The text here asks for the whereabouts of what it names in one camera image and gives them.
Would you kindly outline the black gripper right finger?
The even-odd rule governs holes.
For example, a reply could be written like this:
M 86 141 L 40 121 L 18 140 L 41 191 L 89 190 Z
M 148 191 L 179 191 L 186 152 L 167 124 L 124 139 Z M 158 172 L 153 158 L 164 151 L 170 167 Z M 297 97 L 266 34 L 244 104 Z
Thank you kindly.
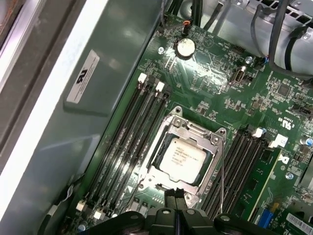
M 253 235 L 254 224 L 222 213 L 213 220 L 204 211 L 187 207 L 184 190 L 176 189 L 176 208 L 178 211 L 180 235 Z

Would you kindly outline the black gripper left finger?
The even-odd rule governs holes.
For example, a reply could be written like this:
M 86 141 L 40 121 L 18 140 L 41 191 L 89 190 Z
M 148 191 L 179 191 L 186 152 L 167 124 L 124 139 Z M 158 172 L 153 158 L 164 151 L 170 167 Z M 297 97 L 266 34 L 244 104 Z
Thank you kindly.
M 90 228 L 91 235 L 174 235 L 176 233 L 175 190 L 164 192 L 164 207 L 151 208 L 146 216 L 128 211 Z

